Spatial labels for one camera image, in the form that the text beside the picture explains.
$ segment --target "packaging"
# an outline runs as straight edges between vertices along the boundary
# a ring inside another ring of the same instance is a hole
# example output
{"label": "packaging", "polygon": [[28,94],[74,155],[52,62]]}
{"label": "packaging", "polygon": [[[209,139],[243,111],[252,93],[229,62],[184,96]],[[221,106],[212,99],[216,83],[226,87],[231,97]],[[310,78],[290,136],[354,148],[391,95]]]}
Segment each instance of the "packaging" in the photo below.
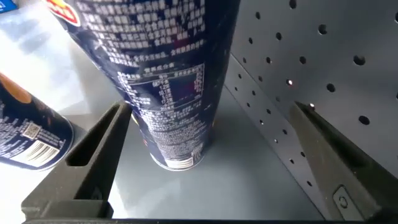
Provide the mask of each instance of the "packaging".
{"label": "packaging", "polygon": [[12,0],[0,0],[0,13],[17,9]]}
{"label": "packaging", "polygon": [[72,142],[73,129],[67,119],[0,73],[0,162],[48,169]]}
{"label": "packaging", "polygon": [[239,0],[47,5],[131,104],[156,163],[169,170],[198,164],[220,99]]}

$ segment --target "pegboard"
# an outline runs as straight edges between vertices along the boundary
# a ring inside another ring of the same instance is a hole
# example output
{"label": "pegboard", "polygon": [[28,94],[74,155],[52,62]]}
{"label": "pegboard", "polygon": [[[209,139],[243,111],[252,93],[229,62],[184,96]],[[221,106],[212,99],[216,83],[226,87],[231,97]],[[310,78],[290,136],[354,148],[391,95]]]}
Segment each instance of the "pegboard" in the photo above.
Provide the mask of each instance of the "pegboard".
{"label": "pegboard", "polygon": [[398,1],[241,1],[225,85],[323,216],[288,122],[311,105],[398,177]]}

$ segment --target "red logo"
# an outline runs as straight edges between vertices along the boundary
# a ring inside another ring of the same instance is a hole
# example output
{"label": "red logo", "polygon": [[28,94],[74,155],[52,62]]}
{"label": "red logo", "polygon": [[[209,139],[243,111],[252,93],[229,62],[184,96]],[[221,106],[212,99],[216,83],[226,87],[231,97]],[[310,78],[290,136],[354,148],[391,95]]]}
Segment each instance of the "red logo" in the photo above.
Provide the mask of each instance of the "red logo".
{"label": "red logo", "polygon": [[69,4],[63,0],[45,0],[50,11],[74,26],[80,26],[79,16]]}

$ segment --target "qr code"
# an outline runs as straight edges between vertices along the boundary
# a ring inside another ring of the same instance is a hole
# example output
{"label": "qr code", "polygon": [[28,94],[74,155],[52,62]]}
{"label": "qr code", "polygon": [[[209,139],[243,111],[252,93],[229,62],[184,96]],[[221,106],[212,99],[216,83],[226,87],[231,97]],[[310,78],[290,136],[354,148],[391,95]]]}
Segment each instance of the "qr code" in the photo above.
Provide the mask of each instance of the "qr code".
{"label": "qr code", "polygon": [[59,152],[57,148],[36,140],[30,147],[12,157],[11,160],[34,167],[40,167],[50,162]]}
{"label": "qr code", "polygon": [[40,127],[39,125],[30,122],[28,127],[26,128],[26,130],[22,133],[22,136],[25,136],[27,138],[30,139],[34,139],[37,135],[37,133],[39,133],[39,131],[42,129],[42,127]]}

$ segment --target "barcode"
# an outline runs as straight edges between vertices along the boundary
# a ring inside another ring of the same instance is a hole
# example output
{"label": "barcode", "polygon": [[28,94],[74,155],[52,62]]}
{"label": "barcode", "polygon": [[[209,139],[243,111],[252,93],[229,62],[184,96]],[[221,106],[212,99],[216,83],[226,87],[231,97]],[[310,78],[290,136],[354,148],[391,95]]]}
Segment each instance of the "barcode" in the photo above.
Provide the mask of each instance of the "barcode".
{"label": "barcode", "polygon": [[193,157],[183,161],[164,160],[169,168],[184,169],[193,166]]}
{"label": "barcode", "polygon": [[39,125],[37,125],[33,122],[30,122],[29,126],[26,128],[24,133],[22,133],[22,136],[25,136],[30,139],[34,139],[36,137],[37,133],[39,133],[40,129],[42,129],[42,128]]}
{"label": "barcode", "polygon": [[59,152],[58,149],[36,140],[29,148],[12,157],[11,160],[34,167],[40,167],[51,161]]}

